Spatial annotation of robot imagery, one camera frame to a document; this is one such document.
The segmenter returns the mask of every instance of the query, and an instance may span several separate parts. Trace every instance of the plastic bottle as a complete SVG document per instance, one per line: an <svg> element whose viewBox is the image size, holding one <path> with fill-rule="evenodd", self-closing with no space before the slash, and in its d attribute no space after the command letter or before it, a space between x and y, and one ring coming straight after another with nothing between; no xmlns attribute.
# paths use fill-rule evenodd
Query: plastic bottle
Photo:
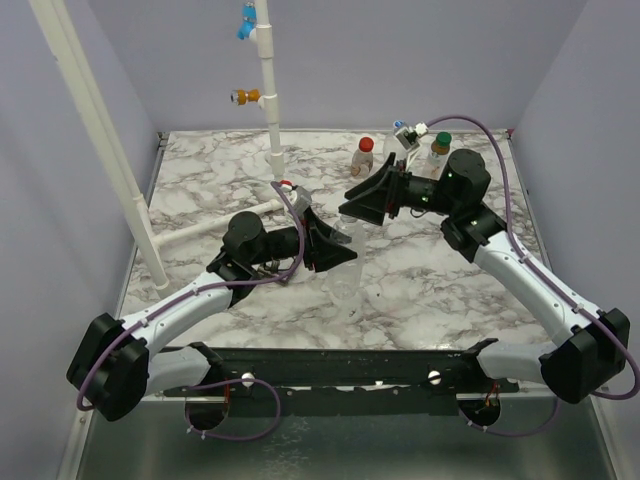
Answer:
<svg viewBox="0 0 640 480"><path fill-rule="evenodd" d="M422 171L422 176L438 180L447 161L447 156L451 150L451 134L448 132L440 132L431 144L427 163Z"/></svg>
<svg viewBox="0 0 640 480"><path fill-rule="evenodd" d="M395 131L404 125L400 120L393 124L393 131L384 138L382 145L382 161L386 162L389 155L393 152L396 154L396 161L405 160L407 158L407 150L402 146L400 140L396 138Z"/></svg>
<svg viewBox="0 0 640 480"><path fill-rule="evenodd" d="M362 137L358 143L358 149L351 159L351 175L354 177L367 177L373 170L373 139Z"/></svg>
<svg viewBox="0 0 640 480"><path fill-rule="evenodd" d="M347 307L355 312L359 307L360 279L366 251L365 233L362 224L355 218L341 215L333 226L331 238L358 254L355 260L342 263L327 273L326 284L331 300L338 307Z"/></svg>

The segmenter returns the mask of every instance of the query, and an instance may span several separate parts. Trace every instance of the metal floor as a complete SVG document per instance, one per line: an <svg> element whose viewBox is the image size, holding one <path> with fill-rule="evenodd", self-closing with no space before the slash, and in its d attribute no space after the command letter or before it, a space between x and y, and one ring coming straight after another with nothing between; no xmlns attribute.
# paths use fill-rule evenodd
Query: metal floor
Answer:
<svg viewBox="0 0 640 480"><path fill-rule="evenodd" d="M544 422L549 397L503 399L497 427ZM182 401L145 401L107 423L95 415L82 480L607 480L610 460L589 400L562 405L546 432L509 439L470 429L459 417L288 417L252 443L186 434ZM225 433L259 431L268 419L230 419Z"/></svg>

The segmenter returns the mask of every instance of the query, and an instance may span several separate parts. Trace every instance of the orange valve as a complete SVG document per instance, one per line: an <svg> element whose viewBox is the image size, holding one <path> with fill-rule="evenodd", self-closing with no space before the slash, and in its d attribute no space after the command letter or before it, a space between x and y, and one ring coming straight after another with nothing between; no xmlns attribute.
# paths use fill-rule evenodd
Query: orange valve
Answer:
<svg viewBox="0 0 640 480"><path fill-rule="evenodd" d="M231 101L236 105L244 105L247 102L257 102L260 99L260 90L254 88L248 92L244 90L234 90L231 92Z"/></svg>

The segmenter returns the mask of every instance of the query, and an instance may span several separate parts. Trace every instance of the lavender wall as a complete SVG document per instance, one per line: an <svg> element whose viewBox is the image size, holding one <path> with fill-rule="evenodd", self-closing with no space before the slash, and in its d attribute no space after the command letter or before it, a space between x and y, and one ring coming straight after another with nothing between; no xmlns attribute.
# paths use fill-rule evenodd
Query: lavender wall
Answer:
<svg viewBox="0 0 640 480"><path fill-rule="evenodd" d="M640 357L640 2L590 0L528 105L516 154L554 270L631 320ZM612 382L627 391L627 368ZM640 400L614 405L640 471Z"/></svg>
<svg viewBox="0 0 640 480"><path fill-rule="evenodd" d="M586 0L272 0L287 127L387 127L464 112L515 126ZM264 126L235 38L242 0L90 0L156 126Z"/></svg>
<svg viewBox="0 0 640 480"><path fill-rule="evenodd" d="M70 7L148 181L152 124L87 5ZM49 480L74 414L66 368L87 322L113 312L132 241L26 1L0 6L0 64L0 478Z"/></svg>

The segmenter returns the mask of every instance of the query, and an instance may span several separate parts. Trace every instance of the white pipe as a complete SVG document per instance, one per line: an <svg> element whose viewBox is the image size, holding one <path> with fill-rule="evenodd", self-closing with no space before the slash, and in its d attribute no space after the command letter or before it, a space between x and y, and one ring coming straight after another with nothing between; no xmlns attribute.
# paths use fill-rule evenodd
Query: white pipe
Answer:
<svg viewBox="0 0 640 480"><path fill-rule="evenodd" d="M127 182L127 187L129 188L129 192L131 197L134 200L138 198L143 198L142 193L140 192L140 188L138 187L138 182L136 182L136 178L133 175L133 171L131 170L131 165L129 160L127 159L127 154L122 147L122 143L120 142L120 136L116 131L115 125L111 120L111 116L109 115L109 110L107 105L104 102L104 98L102 97L102 93L100 92L100 87L93 75L93 71L91 70L91 65L84 53L82 48L82 43L78 38L78 33L73 25L73 21L71 20L71 16L67 10L65 0L39 0L39 3L51 3L53 8L58 13L58 19L60 26L64 30L64 33L67 37L67 42L69 48L71 48L73 55L76 59L76 63L80 70L80 74L89 89L89 94L93 99L95 107L98 111L98 115L100 116L100 121L102 123L102 128L104 130L104 134L109 138L109 142L113 146L114 155L110 157L110 161L116 161L124 178Z"/></svg>
<svg viewBox="0 0 640 480"><path fill-rule="evenodd" d="M151 226L151 219L149 218L149 207L144 197L136 202L136 208L138 209L138 215L140 215L144 227L149 233L149 237L153 238L153 227Z"/></svg>
<svg viewBox="0 0 640 480"><path fill-rule="evenodd" d="M87 133L93 146L102 161L102 165L109 176L111 185L122 205L127 224L131 229L133 238L140 250L151 279L155 284L158 294L163 297L171 293L171 286L167 278L162 262L151 242L149 232L145 228L144 221L138 212L136 201L131 194L131 185L128 184L125 173L120 168L117 160L117 146L109 135L109 128L105 125L104 102L102 97L92 91L89 85L93 75L86 57L82 52L82 46L73 28L63 0L29 0L40 28L49 44L51 53L55 56L60 72L67 84L69 93L73 98L76 109L82 118Z"/></svg>
<svg viewBox="0 0 640 480"><path fill-rule="evenodd" d="M262 60L262 80L264 110L269 125L269 163L276 180L284 177L284 154L280 143L280 113L278 94L276 92L275 72L273 68L273 34L269 23L267 0L255 0L256 7L256 41L258 55Z"/></svg>
<svg viewBox="0 0 640 480"><path fill-rule="evenodd" d="M185 227L174 232L161 233L153 237L153 243L156 247L160 248L167 243L175 242L176 240L182 240L183 238L193 237L195 235L208 232L209 230L226 227L227 225L229 225L229 221L233 218L233 216L240 212L253 212L260 215L262 213L272 212L281 208L282 203L280 202L280 200L273 199L254 207L249 207L238 212L224 215L223 217L214 218L213 220L209 220L208 222L198 223L197 225Z"/></svg>

